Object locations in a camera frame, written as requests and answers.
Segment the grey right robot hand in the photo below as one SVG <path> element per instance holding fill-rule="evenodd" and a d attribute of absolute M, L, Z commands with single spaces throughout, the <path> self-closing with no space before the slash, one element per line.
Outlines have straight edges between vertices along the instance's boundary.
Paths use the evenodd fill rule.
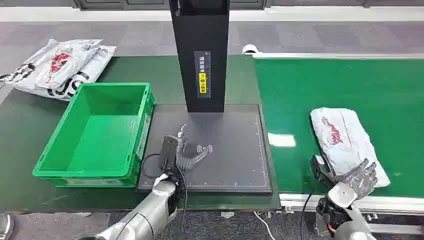
<path fill-rule="evenodd" d="M 365 158 L 358 166 L 335 178 L 337 183 L 341 182 L 351 187 L 357 194 L 357 200 L 368 196 L 378 182 L 377 164 L 373 162 L 368 166 L 368 163 L 369 160 Z"/>

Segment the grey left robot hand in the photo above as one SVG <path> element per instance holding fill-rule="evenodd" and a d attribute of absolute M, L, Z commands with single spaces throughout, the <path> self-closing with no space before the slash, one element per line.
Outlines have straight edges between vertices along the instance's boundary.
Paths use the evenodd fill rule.
<path fill-rule="evenodd" d="M 186 152 L 188 150 L 188 126 L 183 124 L 180 127 L 180 130 L 177 132 L 177 147 L 176 147 L 176 157 L 175 163 L 176 166 L 182 171 L 187 172 L 192 170 L 197 164 L 204 160 L 208 155 L 212 153 L 212 148 L 207 147 L 197 147 L 196 155 L 188 157 Z"/>

